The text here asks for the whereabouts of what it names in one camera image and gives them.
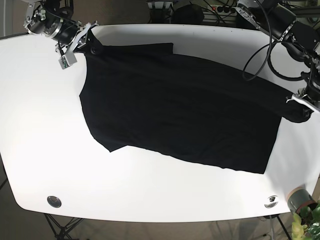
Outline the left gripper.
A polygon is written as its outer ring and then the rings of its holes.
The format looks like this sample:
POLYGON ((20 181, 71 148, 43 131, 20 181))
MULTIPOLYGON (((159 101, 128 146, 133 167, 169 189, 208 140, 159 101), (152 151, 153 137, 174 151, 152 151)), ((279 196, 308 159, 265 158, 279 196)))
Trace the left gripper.
POLYGON ((286 103, 295 101, 306 106, 315 113, 320 112, 320 78, 310 75, 302 75, 306 82, 306 87, 300 88, 297 93, 294 93, 286 100, 286 103))

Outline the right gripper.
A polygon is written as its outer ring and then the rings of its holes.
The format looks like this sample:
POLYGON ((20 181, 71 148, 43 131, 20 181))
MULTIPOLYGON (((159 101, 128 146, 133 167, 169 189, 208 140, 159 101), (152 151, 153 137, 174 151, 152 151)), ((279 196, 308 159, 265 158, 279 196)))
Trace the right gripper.
POLYGON ((101 53, 101 43, 93 33, 98 22, 82 26, 81 22, 63 16, 68 10, 65 8, 58 13, 46 7, 29 7, 24 19, 24 28, 29 34, 44 35, 57 42, 55 51, 59 54, 58 61, 63 70, 77 62, 75 53, 101 53))

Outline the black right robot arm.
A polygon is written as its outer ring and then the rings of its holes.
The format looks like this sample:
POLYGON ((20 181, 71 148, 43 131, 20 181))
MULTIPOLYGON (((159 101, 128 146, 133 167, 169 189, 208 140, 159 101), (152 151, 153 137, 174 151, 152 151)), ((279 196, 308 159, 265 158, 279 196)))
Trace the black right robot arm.
POLYGON ((103 45, 92 32, 98 23, 82 24, 72 19, 72 0, 27 0, 24 28, 31 35, 44 35, 56 41, 55 51, 64 70, 77 62, 75 53, 99 55, 103 45))

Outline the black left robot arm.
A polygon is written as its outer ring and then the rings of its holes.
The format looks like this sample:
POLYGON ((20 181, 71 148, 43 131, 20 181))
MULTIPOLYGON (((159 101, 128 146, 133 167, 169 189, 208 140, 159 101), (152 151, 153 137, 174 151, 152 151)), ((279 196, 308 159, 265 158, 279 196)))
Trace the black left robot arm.
POLYGON ((308 107, 314 112, 320 111, 320 33, 313 27, 297 20, 297 16, 278 0, 238 0, 236 12, 252 24, 257 30, 269 36, 265 45, 267 53, 264 65, 272 73, 288 82, 305 81, 306 87, 293 94, 290 100, 308 107), (271 61, 275 45, 282 44, 291 58, 303 62, 309 72, 302 72, 299 77, 280 74, 271 61))

